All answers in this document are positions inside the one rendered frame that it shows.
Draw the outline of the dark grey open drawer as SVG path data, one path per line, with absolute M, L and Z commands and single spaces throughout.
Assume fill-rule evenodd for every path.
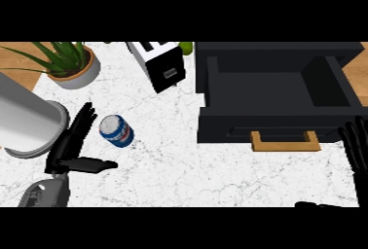
M 322 142 L 336 142 L 337 129 L 358 116 L 368 120 L 368 107 L 331 56 L 314 58 L 288 73 L 223 73 L 217 58 L 210 57 L 207 82 L 200 143 L 247 143 L 253 131 L 278 142 L 299 141 L 314 131 Z

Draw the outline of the large grey cylinder container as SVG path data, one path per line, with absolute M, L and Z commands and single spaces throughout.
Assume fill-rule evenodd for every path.
M 65 106 L 40 98 L 0 73 L 0 146 L 19 159 L 33 159 L 50 151 L 70 126 Z

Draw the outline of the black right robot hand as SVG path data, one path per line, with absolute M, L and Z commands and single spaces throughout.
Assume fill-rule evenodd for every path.
M 361 116 L 339 128 L 345 155 L 352 171 L 358 206 L 368 209 L 368 120 Z

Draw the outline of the green plant in grey pot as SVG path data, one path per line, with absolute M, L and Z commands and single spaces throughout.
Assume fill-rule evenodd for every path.
M 40 42 L 33 42 L 45 59 L 16 49 L 2 49 L 28 58 L 42 66 L 42 70 L 24 68 L 24 71 L 43 73 L 62 89 L 81 89 L 92 84 L 101 72 L 101 61 L 84 42 L 52 42 L 47 49 Z

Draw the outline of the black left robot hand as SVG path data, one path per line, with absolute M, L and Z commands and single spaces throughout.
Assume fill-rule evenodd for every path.
M 87 158 L 79 155 L 83 140 L 89 134 L 96 117 L 92 103 L 86 102 L 79 110 L 71 127 L 64 130 L 52 146 L 45 168 L 47 174 L 64 174 L 70 171 L 99 173 L 107 169 L 118 167 L 114 161 Z

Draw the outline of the dark grey cabinet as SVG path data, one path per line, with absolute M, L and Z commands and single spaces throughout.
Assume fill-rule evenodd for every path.
M 340 67 L 364 51 L 359 42 L 195 42 L 195 92 L 204 92 L 207 59 L 222 73 L 299 72 L 314 57 L 331 56 Z

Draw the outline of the blue and white can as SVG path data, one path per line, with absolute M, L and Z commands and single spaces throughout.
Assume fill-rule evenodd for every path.
M 133 129 L 120 115 L 110 115 L 99 124 L 99 133 L 105 140 L 124 148 L 133 141 Z

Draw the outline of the black and white toaster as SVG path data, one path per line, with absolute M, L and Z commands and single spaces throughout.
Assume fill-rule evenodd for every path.
M 127 42 L 157 93 L 185 79 L 183 50 L 175 42 Z

